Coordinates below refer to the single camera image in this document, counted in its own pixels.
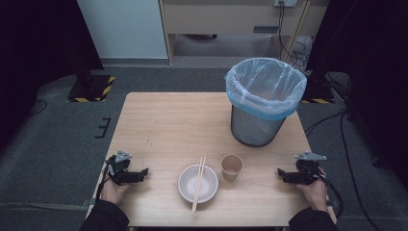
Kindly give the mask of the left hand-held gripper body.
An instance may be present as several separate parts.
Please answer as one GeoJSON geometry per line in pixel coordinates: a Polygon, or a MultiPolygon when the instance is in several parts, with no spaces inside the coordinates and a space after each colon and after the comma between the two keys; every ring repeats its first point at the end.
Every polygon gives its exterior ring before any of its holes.
{"type": "Polygon", "coordinates": [[[106,164],[110,178],[117,184],[137,183],[139,177],[135,172],[128,172],[132,156],[122,150],[110,157],[106,164]]]}

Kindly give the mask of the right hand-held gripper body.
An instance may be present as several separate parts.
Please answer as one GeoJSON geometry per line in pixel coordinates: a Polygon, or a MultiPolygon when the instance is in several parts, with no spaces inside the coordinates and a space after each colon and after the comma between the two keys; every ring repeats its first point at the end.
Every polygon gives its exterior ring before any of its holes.
{"type": "Polygon", "coordinates": [[[325,174],[319,170],[319,161],[326,161],[325,155],[319,155],[311,151],[295,156],[296,184],[310,185],[318,179],[325,179],[325,174]]]}

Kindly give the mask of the white disposable bowl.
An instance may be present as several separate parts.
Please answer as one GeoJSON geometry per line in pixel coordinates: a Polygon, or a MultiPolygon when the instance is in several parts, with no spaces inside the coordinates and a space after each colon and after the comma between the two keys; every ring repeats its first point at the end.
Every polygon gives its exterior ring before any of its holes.
{"type": "MultiPolygon", "coordinates": [[[[199,165],[185,168],[178,179],[178,190],[181,196],[189,202],[193,202],[196,192],[199,165]]],[[[208,166],[203,171],[198,203],[210,201],[217,192],[218,178],[216,173],[208,166]]]]}

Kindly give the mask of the metal mesh trash bin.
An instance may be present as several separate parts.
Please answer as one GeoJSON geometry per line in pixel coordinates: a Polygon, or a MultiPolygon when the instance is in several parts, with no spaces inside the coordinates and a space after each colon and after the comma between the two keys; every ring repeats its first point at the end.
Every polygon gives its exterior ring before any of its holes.
{"type": "Polygon", "coordinates": [[[274,140],[284,121],[285,119],[266,120],[233,106],[231,132],[237,141],[245,145],[262,147],[274,140]]]}

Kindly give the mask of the brown paper cup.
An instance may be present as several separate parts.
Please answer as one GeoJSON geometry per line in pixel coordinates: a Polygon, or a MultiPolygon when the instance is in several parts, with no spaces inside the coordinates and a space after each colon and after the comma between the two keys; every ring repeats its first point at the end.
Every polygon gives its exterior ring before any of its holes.
{"type": "Polygon", "coordinates": [[[223,178],[228,182],[233,182],[242,171],[243,161],[239,156],[231,154],[226,155],[220,165],[223,178]]]}

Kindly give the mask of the translucent blue bin liner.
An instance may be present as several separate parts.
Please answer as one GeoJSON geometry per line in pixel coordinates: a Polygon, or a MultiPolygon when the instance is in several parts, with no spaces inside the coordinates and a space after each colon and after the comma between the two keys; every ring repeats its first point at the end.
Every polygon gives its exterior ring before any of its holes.
{"type": "Polygon", "coordinates": [[[224,79],[231,104],[265,120],[293,114],[307,86],[307,77],[302,72],[273,58],[241,61],[224,79]]]}

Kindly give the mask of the person's right hand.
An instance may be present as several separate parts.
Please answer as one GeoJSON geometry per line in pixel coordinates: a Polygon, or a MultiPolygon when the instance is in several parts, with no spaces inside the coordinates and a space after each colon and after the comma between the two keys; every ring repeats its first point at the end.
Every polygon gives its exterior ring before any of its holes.
{"type": "Polygon", "coordinates": [[[328,212],[326,201],[327,188],[321,179],[316,180],[310,185],[295,184],[294,187],[303,192],[313,210],[328,212]]]}

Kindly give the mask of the person's left hand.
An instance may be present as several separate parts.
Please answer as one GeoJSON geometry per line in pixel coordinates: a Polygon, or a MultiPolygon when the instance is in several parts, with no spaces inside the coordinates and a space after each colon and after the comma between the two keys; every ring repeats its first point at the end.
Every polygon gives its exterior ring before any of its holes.
{"type": "Polygon", "coordinates": [[[123,196],[131,188],[131,185],[117,185],[109,176],[105,176],[103,181],[100,198],[104,201],[119,205],[123,196]]]}

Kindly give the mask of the striped black stand base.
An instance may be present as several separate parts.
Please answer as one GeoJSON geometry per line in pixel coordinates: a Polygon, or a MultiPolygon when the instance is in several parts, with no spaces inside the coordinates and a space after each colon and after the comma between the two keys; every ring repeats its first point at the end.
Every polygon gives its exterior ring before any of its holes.
{"type": "Polygon", "coordinates": [[[308,86],[302,96],[301,102],[330,104],[334,102],[334,96],[328,87],[308,86]]]}
{"type": "Polygon", "coordinates": [[[67,96],[68,102],[104,101],[111,90],[115,77],[94,75],[86,80],[77,80],[67,96]]]}

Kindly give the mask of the white power strip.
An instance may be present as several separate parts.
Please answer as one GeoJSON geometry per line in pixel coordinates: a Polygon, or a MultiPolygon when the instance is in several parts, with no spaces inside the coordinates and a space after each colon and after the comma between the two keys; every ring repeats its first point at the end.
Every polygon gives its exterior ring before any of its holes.
{"type": "Polygon", "coordinates": [[[293,46],[292,57],[297,63],[308,60],[313,42],[314,38],[312,36],[300,36],[296,39],[293,46]]]}

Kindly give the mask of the wall power socket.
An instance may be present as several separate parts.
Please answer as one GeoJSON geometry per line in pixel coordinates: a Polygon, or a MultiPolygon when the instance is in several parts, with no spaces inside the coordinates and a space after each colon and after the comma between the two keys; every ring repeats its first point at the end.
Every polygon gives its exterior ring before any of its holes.
{"type": "Polygon", "coordinates": [[[274,0],[273,6],[280,8],[294,8],[297,4],[297,0],[274,0]]]}

